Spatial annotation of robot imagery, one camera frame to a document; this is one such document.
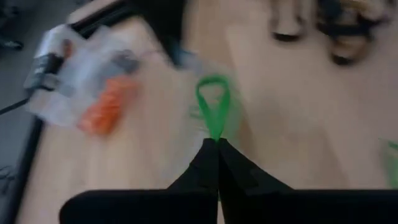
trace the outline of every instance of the green loop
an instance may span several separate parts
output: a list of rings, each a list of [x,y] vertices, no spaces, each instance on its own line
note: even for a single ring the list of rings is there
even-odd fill
[[[210,109],[205,98],[200,93],[200,89],[208,85],[219,85],[223,88],[224,93],[221,96],[219,104],[214,111]],[[228,80],[219,74],[212,74],[199,80],[196,86],[196,96],[199,108],[203,113],[205,123],[210,132],[210,137],[218,141],[224,131],[224,125],[229,111],[229,104],[231,101],[231,94],[229,92]]]

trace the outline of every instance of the wooden table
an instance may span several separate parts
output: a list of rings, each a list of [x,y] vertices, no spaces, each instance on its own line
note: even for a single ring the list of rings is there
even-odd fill
[[[111,1],[96,0],[69,21]],[[236,147],[296,189],[386,188],[378,138],[398,139],[391,45],[381,43],[367,64],[338,68],[327,59],[326,40],[311,29],[299,44],[275,43],[267,14],[264,2],[243,0],[192,1],[186,12],[186,48],[236,72],[244,107]],[[134,37],[159,49],[137,19],[113,30],[133,49]],[[395,35],[385,41],[391,44]],[[56,223],[63,202],[84,190],[162,188],[184,171],[194,151],[178,157],[163,146],[181,131],[183,112],[176,108],[186,89],[181,74],[158,61],[143,72],[148,87],[140,106],[108,139],[46,127],[18,223]],[[165,74],[161,82],[154,73]]]

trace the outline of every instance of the orange object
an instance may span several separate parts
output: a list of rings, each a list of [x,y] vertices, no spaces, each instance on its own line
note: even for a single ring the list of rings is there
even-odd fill
[[[89,134],[109,134],[120,118],[127,96],[138,86],[126,75],[108,79],[98,101],[83,113],[78,127]]]

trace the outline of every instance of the gray floor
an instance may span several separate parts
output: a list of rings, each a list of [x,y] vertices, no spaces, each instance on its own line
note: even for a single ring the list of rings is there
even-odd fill
[[[25,48],[21,52],[0,49],[0,109],[24,98],[22,85],[42,34],[77,8],[74,0],[18,0],[18,5],[24,11],[1,27],[0,34],[22,41]],[[24,108],[0,116],[0,167],[17,164],[31,122]],[[1,193],[3,184],[0,180],[0,217],[7,198]]]

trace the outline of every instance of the green object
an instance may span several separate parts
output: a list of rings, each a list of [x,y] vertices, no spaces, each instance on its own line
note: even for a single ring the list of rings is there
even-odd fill
[[[384,147],[384,167],[392,188],[398,189],[398,144],[386,141]]]
[[[201,88],[210,85],[218,85],[222,87],[224,91],[221,98],[219,98],[218,105],[216,105],[214,109],[209,107],[205,98],[200,93]],[[231,103],[231,93],[229,92],[228,80],[224,76],[216,73],[203,77],[196,85],[196,97],[199,108],[205,119],[206,126],[209,129],[210,137],[215,141],[218,141],[224,131],[224,126]]]

